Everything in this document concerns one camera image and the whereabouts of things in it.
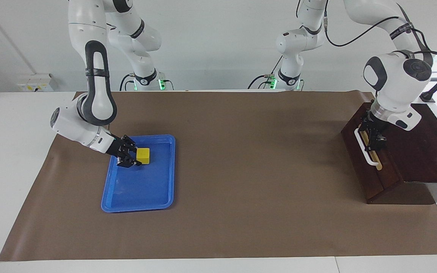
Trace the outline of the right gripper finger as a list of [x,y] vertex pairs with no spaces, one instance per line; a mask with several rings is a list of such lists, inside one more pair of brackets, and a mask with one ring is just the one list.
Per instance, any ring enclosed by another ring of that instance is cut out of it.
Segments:
[[121,141],[123,142],[123,145],[129,149],[130,151],[137,150],[135,142],[130,138],[128,135],[123,135],[121,137]]
[[130,168],[132,166],[140,166],[142,163],[135,158],[126,156],[118,157],[116,165],[124,168]]

